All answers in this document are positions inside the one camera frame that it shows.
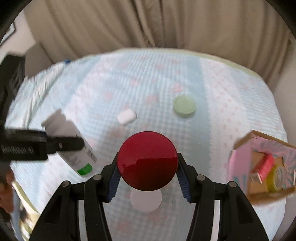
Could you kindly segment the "person's left hand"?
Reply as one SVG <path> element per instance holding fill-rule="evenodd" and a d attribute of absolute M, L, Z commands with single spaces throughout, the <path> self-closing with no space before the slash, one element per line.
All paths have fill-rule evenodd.
<path fill-rule="evenodd" d="M 15 180 L 14 173 L 10 169 L 6 174 L 6 184 L 1 182 L 1 208 L 7 213 L 14 210 L 13 204 L 13 181 Z"/>

